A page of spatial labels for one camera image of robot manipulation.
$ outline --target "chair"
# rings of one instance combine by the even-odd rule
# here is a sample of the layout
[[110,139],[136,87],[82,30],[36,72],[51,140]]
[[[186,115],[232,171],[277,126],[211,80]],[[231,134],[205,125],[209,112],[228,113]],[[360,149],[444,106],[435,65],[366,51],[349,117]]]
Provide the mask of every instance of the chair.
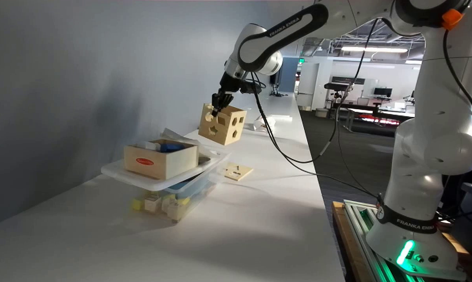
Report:
[[358,105],[368,106],[369,98],[358,98]]

